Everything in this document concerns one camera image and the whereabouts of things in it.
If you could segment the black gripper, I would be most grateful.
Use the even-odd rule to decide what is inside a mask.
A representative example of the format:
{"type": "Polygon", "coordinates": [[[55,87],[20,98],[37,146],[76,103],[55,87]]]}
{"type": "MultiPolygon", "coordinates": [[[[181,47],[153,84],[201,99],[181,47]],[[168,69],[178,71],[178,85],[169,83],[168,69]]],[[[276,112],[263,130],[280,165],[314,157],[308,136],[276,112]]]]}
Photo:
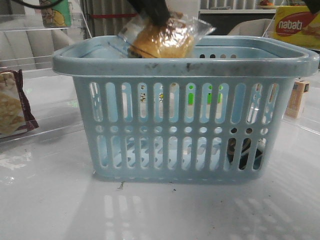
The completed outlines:
{"type": "Polygon", "coordinates": [[[165,26],[170,18],[170,12],[165,0],[128,0],[138,13],[145,13],[156,26],[165,26]]]}

